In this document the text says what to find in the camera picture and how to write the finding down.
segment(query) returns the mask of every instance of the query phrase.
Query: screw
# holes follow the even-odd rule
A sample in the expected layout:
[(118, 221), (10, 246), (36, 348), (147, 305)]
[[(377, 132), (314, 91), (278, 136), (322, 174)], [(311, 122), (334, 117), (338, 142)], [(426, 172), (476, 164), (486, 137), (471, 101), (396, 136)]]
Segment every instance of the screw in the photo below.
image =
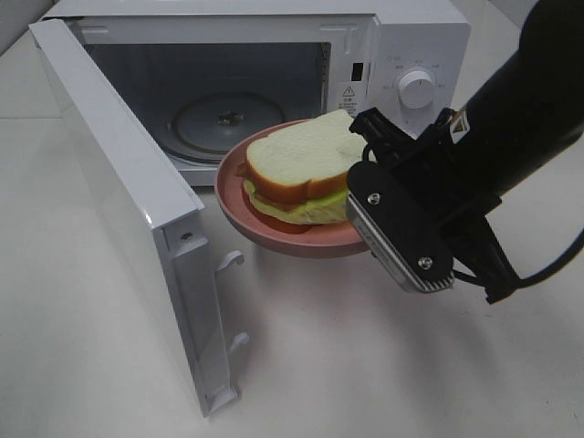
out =
[(371, 205), (377, 205), (380, 203), (381, 195), (379, 193), (372, 193), (367, 197), (367, 202)]
[(217, 123), (220, 125), (232, 126), (239, 124), (240, 121), (243, 121), (245, 116), (235, 111), (227, 111), (222, 114), (219, 114), (219, 118), (217, 119)]
[(427, 271), (432, 267), (434, 261), (430, 257), (420, 257), (418, 259), (418, 266), (422, 268), (424, 271)]

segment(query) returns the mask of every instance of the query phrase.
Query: sandwich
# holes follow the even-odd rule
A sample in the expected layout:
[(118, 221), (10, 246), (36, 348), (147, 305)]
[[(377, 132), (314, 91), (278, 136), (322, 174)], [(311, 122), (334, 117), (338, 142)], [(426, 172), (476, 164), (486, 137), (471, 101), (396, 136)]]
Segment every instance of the sandwich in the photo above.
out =
[(346, 221), (347, 172), (366, 145), (349, 131), (351, 123), (351, 116), (339, 109), (252, 142), (243, 181), (252, 208), (285, 224)]

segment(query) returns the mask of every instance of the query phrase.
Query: table surface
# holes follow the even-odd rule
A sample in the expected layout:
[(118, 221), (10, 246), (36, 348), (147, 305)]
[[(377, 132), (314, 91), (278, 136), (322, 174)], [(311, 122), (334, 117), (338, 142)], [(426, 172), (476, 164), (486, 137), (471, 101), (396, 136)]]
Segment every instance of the table surface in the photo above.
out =
[[(490, 4), (453, 106), (515, 50)], [(528, 275), (579, 232), (584, 141), (517, 186), (490, 216)], [(369, 255), (306, 260), (245, 240), (197, 191), (240, 400), (204, 419), (116, 261), (34, 43), (0, 58), (0, 436), (580, 437), (584, 256), (497, 305), (461, 282), (402, 292)]]

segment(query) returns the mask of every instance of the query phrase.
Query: bread crust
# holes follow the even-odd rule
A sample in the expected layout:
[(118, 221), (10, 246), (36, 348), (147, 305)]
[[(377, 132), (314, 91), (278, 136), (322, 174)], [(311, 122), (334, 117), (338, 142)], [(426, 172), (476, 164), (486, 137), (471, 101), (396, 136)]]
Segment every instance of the bread crust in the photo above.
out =
[(308, 180), (300, 184), (281, 184), (261, 175), (245, 157), (246, 177), (266, 198), (276, 203), (305, 203), (308, 199), (324, 198), (347, 187), (347, 173), (322, 180)]

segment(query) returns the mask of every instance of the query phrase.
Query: wall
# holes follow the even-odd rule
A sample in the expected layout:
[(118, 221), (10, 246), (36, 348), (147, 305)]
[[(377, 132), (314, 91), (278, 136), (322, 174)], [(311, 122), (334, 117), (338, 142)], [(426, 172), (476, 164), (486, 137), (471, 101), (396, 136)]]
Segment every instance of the wall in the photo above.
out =
[(471, 26), (476, 26), (481, 21), (486, 0), (450, 0), (450, 3), (462, 12)]
[(537, 0), (491, 0), (512, 22), (521, 27)]
[(0, 0), (0, 55), (52, 5), (53, 0)]

